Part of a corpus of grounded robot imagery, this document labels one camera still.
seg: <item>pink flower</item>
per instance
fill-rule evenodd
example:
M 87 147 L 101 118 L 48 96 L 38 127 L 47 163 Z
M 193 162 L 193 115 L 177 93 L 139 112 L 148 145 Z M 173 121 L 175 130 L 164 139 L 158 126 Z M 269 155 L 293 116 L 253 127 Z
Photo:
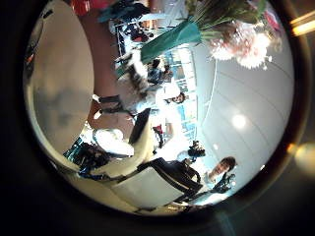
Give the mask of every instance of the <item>pink flower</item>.
M 275 31 L 280 31 L 279 24 L 277 22 L 277 19 L 275 15 L 269 11 L 265 11 L 264 17 L 266 18 L 268 24 L 275 30 Z

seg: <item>dark hair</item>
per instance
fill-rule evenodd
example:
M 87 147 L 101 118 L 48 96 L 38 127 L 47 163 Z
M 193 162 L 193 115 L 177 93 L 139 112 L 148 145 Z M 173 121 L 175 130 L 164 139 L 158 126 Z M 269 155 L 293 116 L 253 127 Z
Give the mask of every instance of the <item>dark hair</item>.
M 168 71 L 170 67 L 169 65 L 165 65 L 164 68 L 165 68 L 165 71 Z
M 195 157 L 205 156 L 206 151 L 203 148 L 200 148 L 200 149 L 191 148 L 188 150 L 188 155 L 189 156 L 195 156 Z
M 220 162 L 225 162 L 226 164 L 228 164 L 227 172 L 231 171 L 236 165 L 236 160 L 233 156 L 227 156 L 223 158 Z
M 183 99 L 181 101 L 175 101 L 177 104 L 183 103 L 186 99 L 186 95 L 184 92 L 181 92 L 178 96 L 181 96 Z
M 153 63 L 152 63 L 152 67 L 153 67 L 153 68 L 157 68 L 159 62 L 160 62 L 159 59 L 155 59 L 155 60 L 153 61 Z

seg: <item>flower bouquet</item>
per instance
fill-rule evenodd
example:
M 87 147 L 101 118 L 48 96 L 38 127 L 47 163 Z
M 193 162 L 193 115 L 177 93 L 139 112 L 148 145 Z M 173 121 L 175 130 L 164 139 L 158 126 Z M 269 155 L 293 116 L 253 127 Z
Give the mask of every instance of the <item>flower bouquet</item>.
M 202 42 L 216 59 L 236 58 L 246 68 L 258 67 L 268 58 L 266 53 L 271 40 L 279 39 L 276 36 L 279 25 L 266 11 L 266 5 L 266 0 L 199 1 L 194 16 L 184 19 L 141 48 L 141 60 L 146 64 L 180 44 Z M 123 68 L 118 68 L 118 76 L 123 74 Z

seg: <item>green leaf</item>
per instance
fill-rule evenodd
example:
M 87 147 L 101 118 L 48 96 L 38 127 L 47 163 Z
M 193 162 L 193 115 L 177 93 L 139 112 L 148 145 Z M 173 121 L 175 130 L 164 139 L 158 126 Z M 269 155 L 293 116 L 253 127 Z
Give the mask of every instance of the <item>green leaf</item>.
M 260 0 L 257 6 L 257 14 L 258 16 L 262 15 L 266 9 L 266 0 Z
M 239 14 L 235 16 L 235 19 L 248 24 L 256 24 L 258 22 L 257 14 L 255 12 Z

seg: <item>ceiling light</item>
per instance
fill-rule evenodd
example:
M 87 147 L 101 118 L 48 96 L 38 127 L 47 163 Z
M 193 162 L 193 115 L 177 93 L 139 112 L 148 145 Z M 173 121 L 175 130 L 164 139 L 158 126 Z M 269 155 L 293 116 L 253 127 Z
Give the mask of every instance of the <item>ceiling light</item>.
M 236 129 L 242 129 L 246 125 L 246 118 L 243 115 L 234 115 L 232 124 Z

